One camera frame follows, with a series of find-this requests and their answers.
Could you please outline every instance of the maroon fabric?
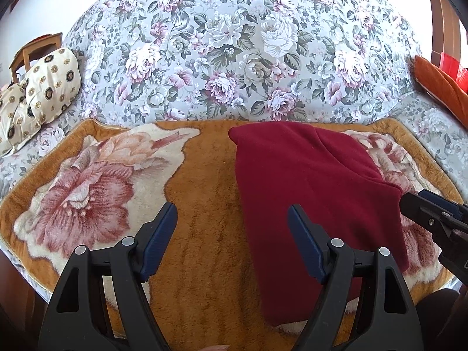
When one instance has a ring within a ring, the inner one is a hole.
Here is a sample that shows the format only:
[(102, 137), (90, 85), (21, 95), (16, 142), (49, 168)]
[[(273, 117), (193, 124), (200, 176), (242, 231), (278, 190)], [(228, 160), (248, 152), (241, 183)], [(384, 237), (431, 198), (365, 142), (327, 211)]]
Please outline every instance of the maroon fabric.
[[(321, 285), (310, 277), (286, 213), (300, 204), (330, 237), (359, 250), (391, 250), (408, 268), (400, 222), (401, 189), (382, 179), (351, 136), (308, 124), (268, 122), (232, 128), (235, 173), (261, 305), (272, 326), (309, 318)], [(350, 299), (359, 296), (354, 281)]]

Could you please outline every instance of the floral bed sheet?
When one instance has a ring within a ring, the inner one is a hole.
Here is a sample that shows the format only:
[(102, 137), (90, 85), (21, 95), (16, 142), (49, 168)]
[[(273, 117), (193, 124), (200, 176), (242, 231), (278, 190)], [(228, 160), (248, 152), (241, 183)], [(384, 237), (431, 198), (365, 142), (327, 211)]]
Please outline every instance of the floral bed sheet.
[[(82, 85), (70, 107), (0, 159), (0, 201), (81, 120), (405, 124), (468, 198), (468, 134), (415, 91), (420, 54), (386, 0), (98, 0), (64, 40)], [(8, 246), (6, 253), (43, 297)]]

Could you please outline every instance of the brown blanket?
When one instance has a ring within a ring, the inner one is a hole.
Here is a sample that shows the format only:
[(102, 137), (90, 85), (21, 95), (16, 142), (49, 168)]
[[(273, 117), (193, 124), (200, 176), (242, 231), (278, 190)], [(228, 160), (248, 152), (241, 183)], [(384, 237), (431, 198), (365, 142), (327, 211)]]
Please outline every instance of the brown blanket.
[[(154, 218), (164, 201), (174, 202), (177, 228), (147, 287), (151, 309), (172, 349), (215, 344), (231, 345), (231, 350), (291, 349), (296, 336), (267, 326), (260, 313), (235, 181), (236, 148), (227, 135), (232, 126), (244, 124), (164, 122), (127, 132), (85, 121), (5, 197), (0, 234), (31, 276), (52, 291), (75, 246), (113, 245)], [(462, 201), (450, 179), (397, 121), (320, 126), (390, 134), (412, 156), (422, 177), (445, 197)], [(420, 300), (448, 278), (442, 269), (429, 283), (416, 281), (413, 298)], [(113, 328), (122, 334), (111, 285), (105, 284)], [(345, 340), (351, 323), (348, 314), (337, 341)]]

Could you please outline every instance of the blue rubber pad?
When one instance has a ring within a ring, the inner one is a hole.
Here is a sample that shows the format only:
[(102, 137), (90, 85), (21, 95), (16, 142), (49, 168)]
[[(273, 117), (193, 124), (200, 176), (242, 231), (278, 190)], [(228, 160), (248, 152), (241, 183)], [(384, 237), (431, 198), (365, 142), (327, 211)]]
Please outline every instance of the blue rubber pad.
[(436, 204), (437, 206), (441, 207), (445, 211), (451, 213), (453, 217), (457, 220), (462, 220), (463, 215), (460, 212), (458, 205), (451, 201), (446, 200), (445, 198), (437, 195), (429, 190), (422, 190), (418, 193), (421, 198), (427, 199), (428, 201)]
[(177, 208), (174, 204), (170, 204), (166, 212), (162, 214), (163, 216), (161, 219), (159, 218), (160, 214), (158, 214), (152, 223), (145, 224), (155, 225), (156, 229), (143, 252), (143, 265), (140, 270), (141, 281), (148, 281), (150, 276), (155, 274), (158, 270), (164, 252), (177, 225)]
[[(318, 243), (310, 233), (306, 221), (309, 226), (316, 226), (320, 231), (321, 241)], [(318, 280), (319, 283), (325, 283), (328, 277), (324, 263), (328, 263), (329, 250), (327, 245), (327, 234), (318, 225), (310, 222), (306, 213), (298, 205), (293, 205), (288, 210), (288, 225), (289, 230), (296, 242), (299, 252), (302, 256), (307, 273)]]

